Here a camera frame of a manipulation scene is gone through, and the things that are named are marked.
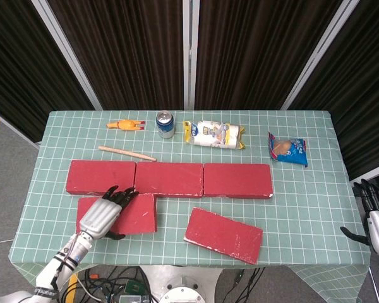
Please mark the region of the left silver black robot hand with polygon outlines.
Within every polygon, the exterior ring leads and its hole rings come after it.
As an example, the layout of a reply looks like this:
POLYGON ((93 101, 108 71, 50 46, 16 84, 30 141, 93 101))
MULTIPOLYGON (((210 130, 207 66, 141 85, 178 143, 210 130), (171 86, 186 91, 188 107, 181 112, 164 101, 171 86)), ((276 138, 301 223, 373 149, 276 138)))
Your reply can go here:
POLYGON ((115 241, 124 239, 124 234, 111 231, 112 226, 123 210, 139 195, 134 187, 117 191, 118 186, 110 187, 97 199, 79 222, 80 231, 92 239, 109 238, 115 241))

